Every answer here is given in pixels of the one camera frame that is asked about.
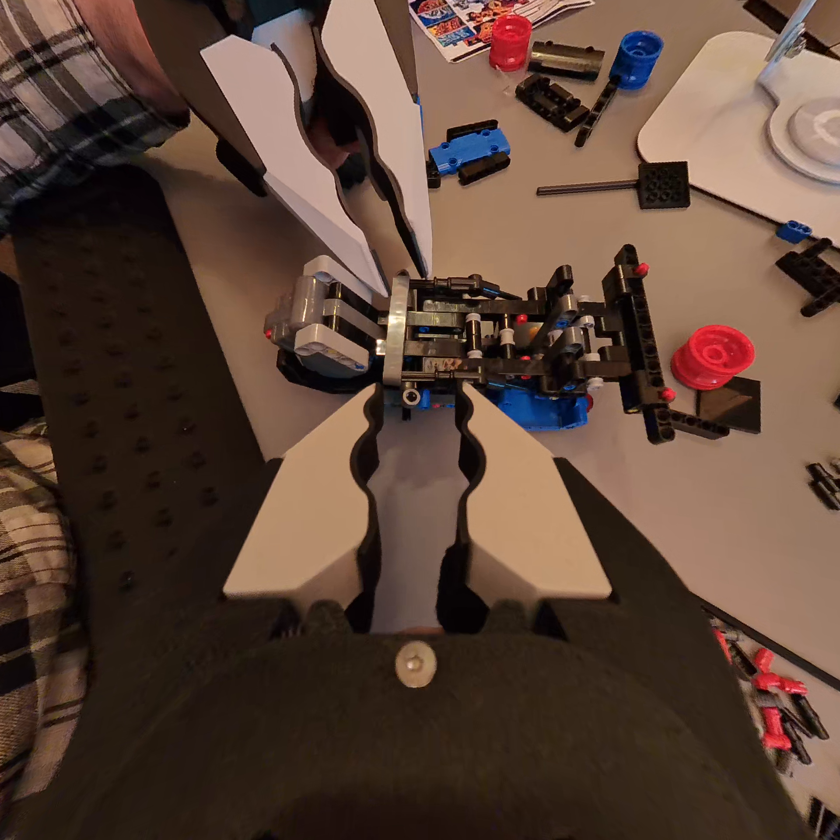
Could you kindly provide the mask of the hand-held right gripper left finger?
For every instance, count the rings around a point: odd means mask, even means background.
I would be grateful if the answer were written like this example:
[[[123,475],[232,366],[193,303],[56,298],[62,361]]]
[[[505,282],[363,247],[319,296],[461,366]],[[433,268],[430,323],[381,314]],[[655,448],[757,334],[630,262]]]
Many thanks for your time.
[[[352,601],[370,505],[351,456],[371,430],[368,385],[282,456],[224,583],[229,599]]]

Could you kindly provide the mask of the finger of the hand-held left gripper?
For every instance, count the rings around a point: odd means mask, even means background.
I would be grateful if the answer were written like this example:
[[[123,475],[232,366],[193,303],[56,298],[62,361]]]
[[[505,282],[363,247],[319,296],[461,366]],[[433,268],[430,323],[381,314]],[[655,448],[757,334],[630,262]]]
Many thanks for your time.
[[[316,154],[301,121],[300,94],[284,57],[237,36],[201,56],[265,167],[268,191],[373,293],[386,281],[344,205],[336,174]]]
[[[374,188],[426,279],[433,268],[433,226],[422,110],[377,3],[332,1],[320,28],[320,58],[360,136]]]

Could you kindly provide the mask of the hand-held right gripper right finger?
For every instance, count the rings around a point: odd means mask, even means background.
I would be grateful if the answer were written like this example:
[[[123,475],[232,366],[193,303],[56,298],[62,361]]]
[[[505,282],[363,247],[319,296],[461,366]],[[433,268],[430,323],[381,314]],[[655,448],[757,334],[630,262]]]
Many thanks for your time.
[[[455,540],[437,585],[446,631],[479,631],[492,607],[514,602],[532,620],[547,601],[613,593],[554,457],[473,385],[458,386]]]

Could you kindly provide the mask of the toy truck chassis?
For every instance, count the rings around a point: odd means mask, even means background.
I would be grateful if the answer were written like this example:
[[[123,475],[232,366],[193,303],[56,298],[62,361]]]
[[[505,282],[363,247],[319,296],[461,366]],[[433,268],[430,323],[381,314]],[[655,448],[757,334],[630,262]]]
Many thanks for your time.
[[[472,385],[528,431],[582,427],[594,392],[618,384],[623,412],[647,440],[676,436],[644,282],[649,266],[622,247],[603,299],[574,291],[570,266],[525,297],[481,275],[414,279],[403,271],[377,305],[330,259],[307,267],[266,315],[264,334],[289,382],[355,394],[370,384],[413,412],[455,404]]]

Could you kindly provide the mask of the black L-shaped beam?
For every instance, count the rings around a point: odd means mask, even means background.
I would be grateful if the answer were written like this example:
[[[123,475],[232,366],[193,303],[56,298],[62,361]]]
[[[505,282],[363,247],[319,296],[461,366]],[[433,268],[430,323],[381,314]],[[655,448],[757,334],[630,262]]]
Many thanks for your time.
[[[789,251],[775,265],[811,296],[801,308],[804,318],[813,318],[839,302],[839,272],[822,258],[834,248],[830,238],[820,238],[802,252]]]

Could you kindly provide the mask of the person's left forearm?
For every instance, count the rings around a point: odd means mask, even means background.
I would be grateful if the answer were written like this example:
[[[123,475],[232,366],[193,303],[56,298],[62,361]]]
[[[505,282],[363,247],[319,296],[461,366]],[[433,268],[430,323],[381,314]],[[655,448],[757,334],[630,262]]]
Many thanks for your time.
[[[133,94],[73,1],[2,1],[2,236],[18,206],[161,146],[190,118]]]

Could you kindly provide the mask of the grey desk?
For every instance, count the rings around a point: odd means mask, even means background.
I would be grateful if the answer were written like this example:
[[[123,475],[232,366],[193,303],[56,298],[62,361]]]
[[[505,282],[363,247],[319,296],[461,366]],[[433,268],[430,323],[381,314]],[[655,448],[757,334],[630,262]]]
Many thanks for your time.
[[[670,375],[670,355],[696,329],[726,324],[756,349],[748,377],[762,385],[762,431],[711,442],[679,434],[651,445],[624,415],[616,385],[595,395],[587,426],[536,439],[570,462],[658,549],[686,586],[838,678],[838,512],[807,484],[805,466],[838,458],[838,307],[803,318],[806,296],[774,265],[787,250],[774,226],[702,193],[680,212],[640,212],[630,192],[537,198],[540,185],[629,178],[636,138],[664,95],[714,35],[764,33],[740,2],[596,2],[537,37],[605,49],[650,29],[665,50],[646,88],[616,98],[588,144],[526,110],[518,77],[486,56],[448,64],[412,26],[425,137],[496,118],[511,142],[509,170],[432,191],[434,270],[478,273],[524,294],[557,266],[602,299],[602,278],[624,244],[650,265],[645,283],[675,407],[693,393]],[[228,367],[266,458],[282,455],[342,402],[290,385],[261,333],[264,317],[318,244],[285,208],[258,198],[218,163],[197,119],[143,166],[164,189]],[[433,626],[438,568],[466,487],[453,413],[388,413],[371,481],[383,568],[373,628]]]

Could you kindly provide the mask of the blue flat panel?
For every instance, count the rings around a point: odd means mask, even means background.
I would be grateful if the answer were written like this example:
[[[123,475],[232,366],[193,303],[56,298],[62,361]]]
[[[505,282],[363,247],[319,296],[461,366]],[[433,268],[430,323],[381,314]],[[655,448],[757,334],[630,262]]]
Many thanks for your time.
[[[483,128],[462,133],[433,147],[429,159],[441,176],[455,175],[463,165],[479,161],[497,153],[510,154],[509,141],[498,128]]]

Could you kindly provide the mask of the long black beam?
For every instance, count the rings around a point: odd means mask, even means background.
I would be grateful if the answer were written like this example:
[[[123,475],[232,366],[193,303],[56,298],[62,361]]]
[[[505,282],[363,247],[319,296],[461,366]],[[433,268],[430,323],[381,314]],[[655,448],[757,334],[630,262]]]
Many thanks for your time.
[[[584,120],[581,122],[581,125],[579,126],[578,133],[574,140],[575,148],[580,149],[585,146],[588,139],[592,135],[592,132],[594,131],[595,127],[601,120],[604,112],[614,100],[620,81],[620,76],[610,76],[608,82],[602,90],[602,93],[595,101],[595,104],[593,104],[587,116],[584,118]]]

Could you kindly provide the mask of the blue wheel rim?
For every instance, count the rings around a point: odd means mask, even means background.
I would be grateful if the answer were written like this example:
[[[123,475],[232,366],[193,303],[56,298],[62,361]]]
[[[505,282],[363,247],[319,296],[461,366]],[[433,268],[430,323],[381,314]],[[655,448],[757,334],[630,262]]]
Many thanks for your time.
[[[610,80],[618,90],[641,90],[648,84],[663,49],[663,39],[653,31],[636,30],[626,34],[617,48]]]

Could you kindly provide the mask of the person's plaid shirt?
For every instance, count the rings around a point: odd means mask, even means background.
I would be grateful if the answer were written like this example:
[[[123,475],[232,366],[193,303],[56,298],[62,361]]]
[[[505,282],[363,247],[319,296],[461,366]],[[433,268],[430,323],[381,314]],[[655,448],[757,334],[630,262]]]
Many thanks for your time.
[[[2,389],[2,816],[52,781],[88,687],[77,558],[45,411],[38,396],[20,389]]]

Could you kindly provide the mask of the small black connector piece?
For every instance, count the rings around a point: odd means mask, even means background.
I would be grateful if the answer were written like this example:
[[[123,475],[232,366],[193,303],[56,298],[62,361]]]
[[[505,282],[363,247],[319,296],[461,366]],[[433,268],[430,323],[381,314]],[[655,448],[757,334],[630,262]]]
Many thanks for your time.
[[[811,463],[805,467],[808,486],[821,503],[831,511],[839,511],[839,483],[827,467],[821,463]]]

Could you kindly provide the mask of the black grid plate on axle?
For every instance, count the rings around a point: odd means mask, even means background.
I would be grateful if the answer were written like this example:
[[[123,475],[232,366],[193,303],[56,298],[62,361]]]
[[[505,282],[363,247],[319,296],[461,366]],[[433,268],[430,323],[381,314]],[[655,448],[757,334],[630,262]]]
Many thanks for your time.
[[[686,161],[641,163],[631,180],[542,185],[539,197],[632,191],[641,210],[684,209],[690,206],[689,169]]]

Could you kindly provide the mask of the white book stand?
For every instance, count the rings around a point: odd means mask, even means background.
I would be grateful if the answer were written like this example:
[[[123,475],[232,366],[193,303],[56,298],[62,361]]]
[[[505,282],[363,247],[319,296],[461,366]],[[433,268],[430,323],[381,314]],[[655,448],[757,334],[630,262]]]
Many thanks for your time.
[[[839,242],[838,61],[804,48],[801,2],[769,37],[713,38],[637,136],[647,162],[687,161],[689,183],[776,223]]]

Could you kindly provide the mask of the black beam frame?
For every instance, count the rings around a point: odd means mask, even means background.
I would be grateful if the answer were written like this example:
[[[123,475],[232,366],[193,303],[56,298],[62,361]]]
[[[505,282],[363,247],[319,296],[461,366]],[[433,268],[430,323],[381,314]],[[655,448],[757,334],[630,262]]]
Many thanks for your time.
[[[515,90],[516,99],[563,133],[578,126],[590,114],[573,93],[540,74],[531,74]]]

